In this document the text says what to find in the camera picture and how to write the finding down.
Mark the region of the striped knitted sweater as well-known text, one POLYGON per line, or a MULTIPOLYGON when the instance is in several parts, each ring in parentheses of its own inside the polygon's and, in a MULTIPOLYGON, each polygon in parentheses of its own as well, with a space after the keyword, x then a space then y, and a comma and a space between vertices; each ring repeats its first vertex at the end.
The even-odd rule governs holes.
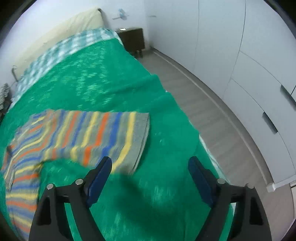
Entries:
POLYGON ((1 172, 6 206, 15 230, 28 240, 37 208, 39 172, 46 161, 67 159, 96 167, 103 157, 112 171, 131 174, 149 133, 149 114, 52 110, 30 116, 4 151, 1 172))

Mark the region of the green floral bedspread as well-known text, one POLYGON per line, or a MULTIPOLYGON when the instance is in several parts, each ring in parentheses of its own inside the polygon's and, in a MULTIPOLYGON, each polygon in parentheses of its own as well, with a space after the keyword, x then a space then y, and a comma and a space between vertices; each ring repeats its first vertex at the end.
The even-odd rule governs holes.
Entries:
MULTIPOLYGON (((1 122, 4 151, 31 115, 52 110, 148 113, 147 141, 136 170, 111 171, 91 213, 106 240, 195 240, 210 207, 188 170, 196 156, 215 168, 199 132, 167 92, 117 39, 100 41, 68 56, 41 77, 1 122)), ((72 184, 91 169, 67 159, 46 161, 40 172, 38 201, 46 185, 72 184)), ((1 172, 1 211, 14 233, 1 172)))

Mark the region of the grey knitted blanket pile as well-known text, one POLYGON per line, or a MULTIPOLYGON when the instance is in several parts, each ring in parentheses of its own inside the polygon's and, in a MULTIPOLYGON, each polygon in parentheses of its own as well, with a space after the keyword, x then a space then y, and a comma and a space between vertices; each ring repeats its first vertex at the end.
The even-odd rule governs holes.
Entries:
POLYGON ((3 111, 7 111, 8 108, 10 107, 12 101, 12 93, 11 93, 11 88, 10 86, 5 83, 2 87, 1 87, 1 102, 0 102, 0 110, 3 111))

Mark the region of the white wardrobe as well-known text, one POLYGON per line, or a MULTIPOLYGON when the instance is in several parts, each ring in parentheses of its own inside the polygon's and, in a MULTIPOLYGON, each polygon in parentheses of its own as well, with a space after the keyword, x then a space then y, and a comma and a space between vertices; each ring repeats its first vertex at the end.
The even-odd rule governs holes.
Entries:
POLYGON ((145 1, 151 45, 206 84, 259 148, 267 190, 295 181, 295 35, 269 1, 145 1))

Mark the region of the green white checkered sheet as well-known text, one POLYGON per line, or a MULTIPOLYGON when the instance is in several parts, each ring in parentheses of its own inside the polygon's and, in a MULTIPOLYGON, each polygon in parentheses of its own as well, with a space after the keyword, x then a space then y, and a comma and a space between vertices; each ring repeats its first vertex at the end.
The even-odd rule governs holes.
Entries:
POLYGON ((119 35, 113 30, 97 28, 76 33, 46 49, 43 54, 33 58, 29 62, 29 66, 25 68, 23 74, 21 74, 20 80, 16 85, 16 91, 13 94, 12 106, 20 100, 22 95, 32 85, 62 60, 97 42, 111 39, 117 39, 119 43, 122 43, 119 35))

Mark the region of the dark wooden nightstand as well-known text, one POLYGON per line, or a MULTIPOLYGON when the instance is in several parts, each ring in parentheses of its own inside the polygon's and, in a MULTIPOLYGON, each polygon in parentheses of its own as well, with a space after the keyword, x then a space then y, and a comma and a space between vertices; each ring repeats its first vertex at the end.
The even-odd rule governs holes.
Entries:
POLYGON ((145 49, 144 32, 142 28, 121 28, 116 30, 125 50, 134 57, 143 57, 142 51, 145 49))

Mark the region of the cream padded headboard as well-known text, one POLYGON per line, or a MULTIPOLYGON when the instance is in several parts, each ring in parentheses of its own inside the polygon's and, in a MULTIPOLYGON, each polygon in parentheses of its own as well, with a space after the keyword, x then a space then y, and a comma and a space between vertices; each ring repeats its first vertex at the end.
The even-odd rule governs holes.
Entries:
POLYGON ((16 80, 19 80, 29 65, 36 60, 46 50, 53 47, 59 41, 81 33, 85 30, 93 30, 104 27, 102 10, 92 8, 87 11, 65 20, 49 30, 39 39, 34 41, 29 47, 25 48, 21 56, 18 57, 11 69, 16 80))

